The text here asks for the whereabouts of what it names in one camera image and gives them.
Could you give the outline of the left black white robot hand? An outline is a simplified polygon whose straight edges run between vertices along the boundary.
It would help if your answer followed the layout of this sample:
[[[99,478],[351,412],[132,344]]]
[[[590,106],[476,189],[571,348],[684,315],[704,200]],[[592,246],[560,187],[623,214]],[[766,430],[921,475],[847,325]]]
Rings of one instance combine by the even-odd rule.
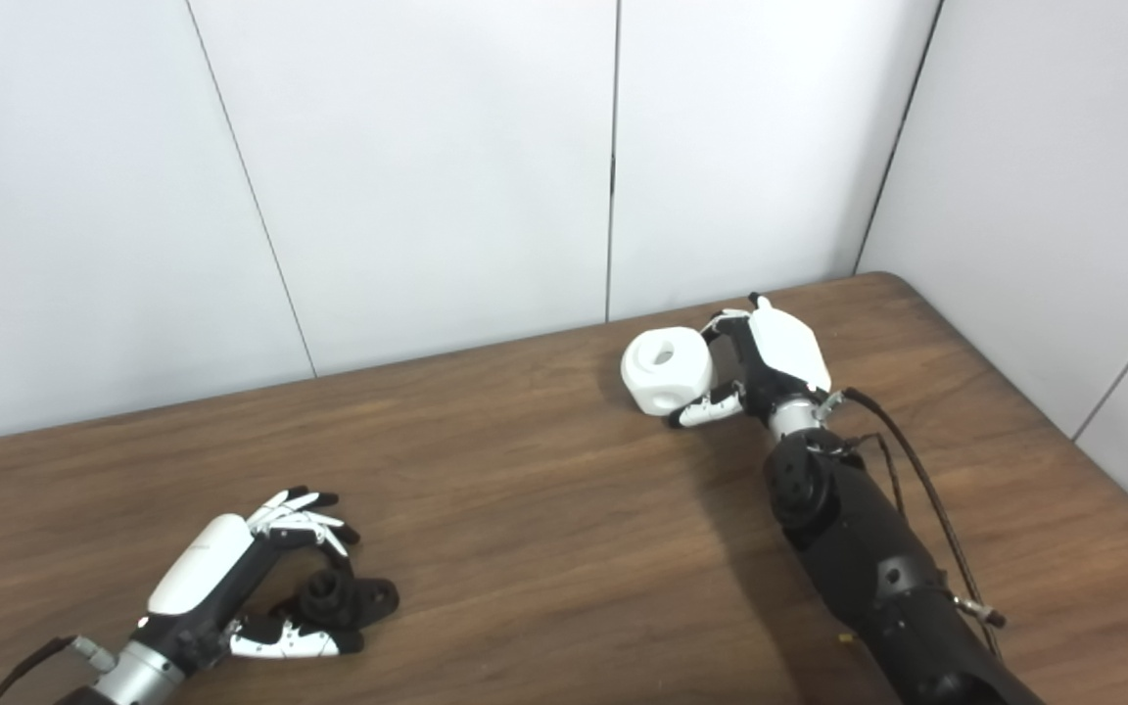
[[[296,596],[267,615],[247,613],[255,590],[288,552],[317,548],[331,569],[351,571],[349,549],[358,532],[321,513],[340,503],[335,493],[296,486],[277,492],[250,515],[224,513],[165,573],[148,599],[131,642],[164,656],[183,677],[243,659],[323,659],[364,650],[356,628],[308,619]]]

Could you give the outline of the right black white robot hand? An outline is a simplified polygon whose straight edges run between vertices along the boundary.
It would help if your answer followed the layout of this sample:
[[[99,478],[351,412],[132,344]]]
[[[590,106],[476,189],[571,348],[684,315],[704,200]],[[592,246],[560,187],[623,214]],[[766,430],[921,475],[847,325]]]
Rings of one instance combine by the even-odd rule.
[[[737,378],[673,409],[667,416],[668,428],[700,428],[742,412],[760,420],[779,442],[823,426],[818,409],[831,393],[832,380],[814,331],[773,307],[766,296],[752,293],[749,301],[749,309],[721,309],[699,331],[706,353],[716,341],[729,342]]]

